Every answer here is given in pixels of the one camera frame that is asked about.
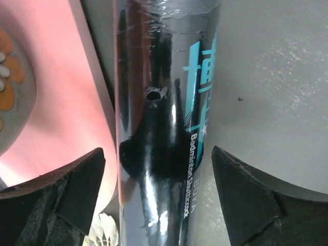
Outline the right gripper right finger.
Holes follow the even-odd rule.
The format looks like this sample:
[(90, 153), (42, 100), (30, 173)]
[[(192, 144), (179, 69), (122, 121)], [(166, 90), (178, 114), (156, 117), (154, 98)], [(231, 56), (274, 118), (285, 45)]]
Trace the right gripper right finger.
[(283, 181), (217, 146), (212, 166), (231, 245), (327, 245), (327, 194)]

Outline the black shuttlecock tube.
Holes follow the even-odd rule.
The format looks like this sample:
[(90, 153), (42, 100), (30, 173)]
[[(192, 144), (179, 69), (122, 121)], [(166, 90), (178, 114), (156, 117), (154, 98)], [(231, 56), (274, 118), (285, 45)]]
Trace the black shuttlecock tube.
[(114, 1), (121, 245), (194, 245), (220, 1)]

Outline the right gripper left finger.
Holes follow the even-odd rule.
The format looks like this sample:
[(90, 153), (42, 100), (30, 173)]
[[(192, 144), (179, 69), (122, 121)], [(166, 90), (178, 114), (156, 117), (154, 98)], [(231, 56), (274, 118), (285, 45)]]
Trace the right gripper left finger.
[(82, 245), (89, 234), (105, 157), (96, 148), (1, 190), (1, 245)]

